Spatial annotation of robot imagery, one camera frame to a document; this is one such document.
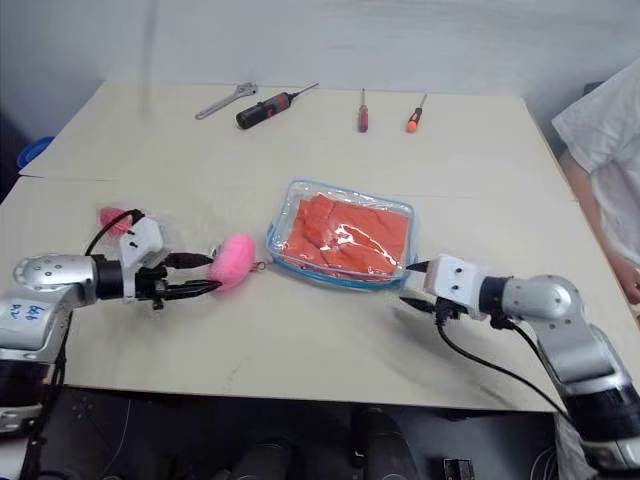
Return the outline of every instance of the robotic arm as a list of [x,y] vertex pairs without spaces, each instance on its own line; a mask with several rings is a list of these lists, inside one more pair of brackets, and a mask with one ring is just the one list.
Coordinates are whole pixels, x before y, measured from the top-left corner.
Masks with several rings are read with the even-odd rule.
[[640,398],[607,336],[587,324],[571,282],[554,275],[491,277],[448,255],[409,268],[426,273],[424,289],[436,302],[403,300],[434,313],[440,326],[461,313],[476,320],[490,316],[497,329],[526,321],[587,461],[600,471],[640,471]]
[[115,298],[150,300],[161,309],[165,300],[195,297],[221,285],[209,280],[169,284],[167,268],[194,268],[213,259],[169,253],[166,243],[160,224],[141,215],[120,238],[119,260],[51,254],[16,266],[15,288],[0,297],[0,477],[31,474],[30,462],[23,467],[22,460],[25,449],[39,448],[34,430],[43,413],[44,381],[64,351],[73,310]]

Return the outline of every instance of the person's arm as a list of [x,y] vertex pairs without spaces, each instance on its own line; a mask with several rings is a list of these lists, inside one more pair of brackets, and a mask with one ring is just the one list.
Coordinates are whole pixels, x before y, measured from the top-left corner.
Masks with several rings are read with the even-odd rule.
[[568,150],[560,157],[560,165],[629,302],[634,305],[640,303],[640,272],[609,244],[602,229],[600,206],[593,195],[589,174],[578,165]]

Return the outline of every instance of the screwdriver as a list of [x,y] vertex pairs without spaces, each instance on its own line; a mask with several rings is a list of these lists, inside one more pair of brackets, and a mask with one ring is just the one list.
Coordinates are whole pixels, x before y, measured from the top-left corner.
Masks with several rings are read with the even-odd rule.
[[251,128],[267,118],[273,117],[276,113],[286,110],[291,106],[291,101],[294,98],[318,85],[319,83],[314,83],[296,93],[282,92],[264,102],[258,102],[253,107],[249,107],[236,115],[236,121],[243,130]]
[[424,94],[422,97],[422,101],[420,102],[420,106],[416,108],[416,110],[409,118],[409,122],[407,123],[407,132],[413,133],[418,129],[418,122],[420,121],[420,117],[422,116],[422,106],[424,105],[424,101],[427,99],[427,94]]
[[361,133],[366,132],[369,129],[369,109],[364,103],[364,88],[360,95],[360,110],[358,113],[358,131]]

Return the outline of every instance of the clear plastic bag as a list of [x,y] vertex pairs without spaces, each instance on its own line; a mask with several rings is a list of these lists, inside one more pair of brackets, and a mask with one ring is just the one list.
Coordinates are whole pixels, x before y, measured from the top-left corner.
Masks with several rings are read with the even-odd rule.
[[413,207],[305,180],[293,181],[267,235],[274,262],[334,285],[396,285],[414,258]]

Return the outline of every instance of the person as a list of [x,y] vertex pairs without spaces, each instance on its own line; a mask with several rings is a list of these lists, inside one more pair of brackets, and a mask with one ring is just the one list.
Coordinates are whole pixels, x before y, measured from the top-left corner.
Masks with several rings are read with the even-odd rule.
[[552,123],[567,181],[640,320],[640,59]]

